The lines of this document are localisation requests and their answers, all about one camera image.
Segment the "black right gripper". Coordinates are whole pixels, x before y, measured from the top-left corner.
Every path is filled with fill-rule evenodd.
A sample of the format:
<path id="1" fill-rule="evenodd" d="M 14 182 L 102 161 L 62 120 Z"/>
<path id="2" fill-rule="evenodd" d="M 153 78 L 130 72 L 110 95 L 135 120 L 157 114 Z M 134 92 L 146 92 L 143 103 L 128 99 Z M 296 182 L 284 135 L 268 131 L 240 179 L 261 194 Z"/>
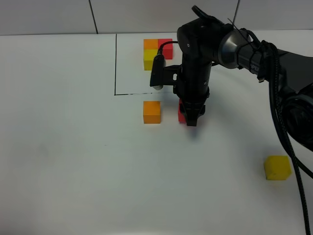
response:
<path id="1" fill-rule="evenodd" d="M 226 24 L 217 19 L 196 19 L 177 30 L 182 51 L 179 78 L 183 82 L 182 86 L 177 86 L 177 95 L 181 99 L 179 120 L 186 120 L 187 126 L 197 126 L 198 118 L 205 113 L 205 104 L 202 103 L 209 93 L 211 66 L 219 61 L 218 50 L 225 35 Z"/>

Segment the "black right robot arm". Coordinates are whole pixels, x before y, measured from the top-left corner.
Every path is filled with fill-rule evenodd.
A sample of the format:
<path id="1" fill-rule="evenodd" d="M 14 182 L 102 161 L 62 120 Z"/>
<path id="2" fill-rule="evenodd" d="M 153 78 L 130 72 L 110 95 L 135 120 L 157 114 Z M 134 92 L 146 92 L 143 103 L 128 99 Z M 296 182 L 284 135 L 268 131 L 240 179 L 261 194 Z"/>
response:
<path id="1" fill-rule="evenodd" d="M 195 126 L 209 95 L 213 65 L 246 69 L 269 84 L 272 118 L 282 145 L 288 133 L 307 149 L 313 147 L 313 60 L 260 41 L 247 29 L 218 20 L 197 19 L 177 31 L 182 51 L 177 94 L 188 125 Z"/>

